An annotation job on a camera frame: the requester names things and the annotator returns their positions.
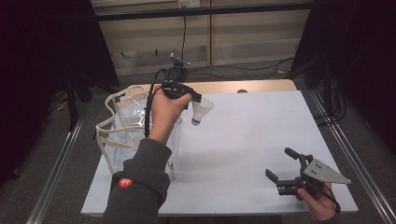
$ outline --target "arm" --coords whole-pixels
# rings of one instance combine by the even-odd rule
[[[190,100],[189,94],[170,100],[161,89],[156,92],[151,133],[140,142],[134,157],[124,162],[123,171],[113,175],[104,223],[157,223],[170,184],[165,165],[171,150],[165,144]]]
[[[328,187],[323,187],[323,191],[332,195],[332,185],[325,183]],[[334,203],[325,196],[320,196],[318,199],[313,198],[306,190],[297,190],[300,197],[308,204],[309,213],[314,224],[342,224],[343,221],[335,212]]]

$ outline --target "wrist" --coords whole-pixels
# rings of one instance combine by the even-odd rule
[[[174,124],[168,122],[155,123],[152,126],[148,138],[160,142],[164,145],[168,142],[168,138],[173,130]]]

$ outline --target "small white object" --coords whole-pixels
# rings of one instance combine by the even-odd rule
[[[201,103],[192,102],[192,119],[191,123],[195,126],[201,123],[201,119],[215,107],[215,105],[208,99],[202,98]]]
[[[189,0],[178,0],[178,7],[189,7]]]
[[[200,0],[190,0],[189,7],[200,7],[201,1]]]

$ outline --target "jacket sleeve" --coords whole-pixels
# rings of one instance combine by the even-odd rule
[[[140,142],[134,157],[113,175],[104,223],[157,223],[158,210],[170,185],[165,165],[171,153],[167,146],[152,139]],[[122,188],[123,178],[133,183]]]
[[[321,222],[312,222],[312,224],[343,224],[343,220],[340,218],[339,215],[334,215],[332,218],[327,219]]]

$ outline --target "red logo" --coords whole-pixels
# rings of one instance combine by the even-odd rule
[[[128,188],[134,181],[132,179],[123,178],[120,180],[120,187],[123,189]]]

